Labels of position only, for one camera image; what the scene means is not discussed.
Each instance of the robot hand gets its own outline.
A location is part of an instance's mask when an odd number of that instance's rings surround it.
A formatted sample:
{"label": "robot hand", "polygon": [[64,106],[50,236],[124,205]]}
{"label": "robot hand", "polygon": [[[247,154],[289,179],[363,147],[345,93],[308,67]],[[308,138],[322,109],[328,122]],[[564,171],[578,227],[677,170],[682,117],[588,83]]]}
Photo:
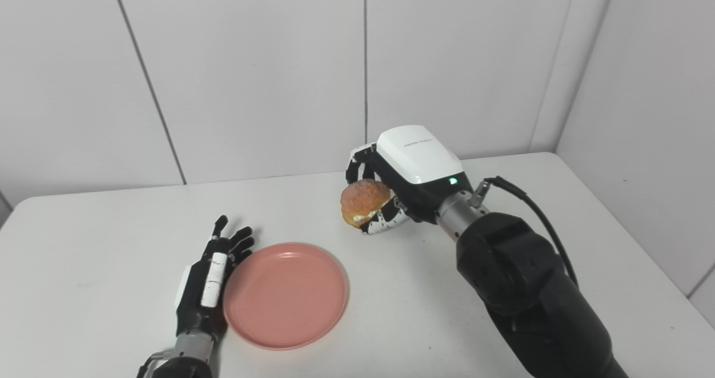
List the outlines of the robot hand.
{"label": "robot hand", "polygon": [[[457,271],[531,375],[627,378],[613,358],[608,331],[579,291],[556,231],[523,190],[501,177],[484,179],[473,190],[461,162],[422,126],[393,128],[358,147],[345,172],[348,184],[357,180],[360,164],[363,178],[377,174],[395,192],[405,219],[439,224],[454,241]],[[482,202],[491,185],[529,205],[554,245],[524,220],[487,210]],[[392,226],[373,218],[363,231]]]}
{"label": "robot hand", "polygon": [[445,198],[471,193],[462,164],[423,126],[402,126],[385,131],[378,141],[357,147],[345,170],[348,184],[363,179],[382,180],[395,196],[365,225],[363,233],[376,234],[406,220],[437,223],[437,210]]}
{"label": "robot hand", "polygon": [[[228,218],[215,223],[211,239],[199,261],[184,274],[185,285],[177,307],[177,341],[173,350],[151,355],[137,378],[212,378],[209,358],[214,345],[227,330],[221,300],[224,284],[233,270],[251,254],[254,244],[250,227],[231,238],[221,237]],[[154,362],[166,360],[150,371]]]}

